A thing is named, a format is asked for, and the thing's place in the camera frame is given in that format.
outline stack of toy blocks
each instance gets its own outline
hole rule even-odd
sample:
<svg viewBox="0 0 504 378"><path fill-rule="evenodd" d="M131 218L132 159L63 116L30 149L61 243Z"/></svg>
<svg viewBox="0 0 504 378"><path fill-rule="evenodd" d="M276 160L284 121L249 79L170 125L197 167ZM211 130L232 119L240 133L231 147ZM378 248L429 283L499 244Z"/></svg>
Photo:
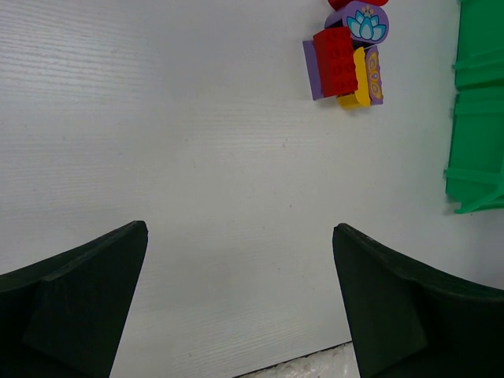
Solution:
<svg viewBox="0 0 504 378"><path fill-rule="evenodd" d="M304 41L313 100L336 96L344 109L383 104L377 44L388 34L388 0L329 0L335 12Z"/></svg>

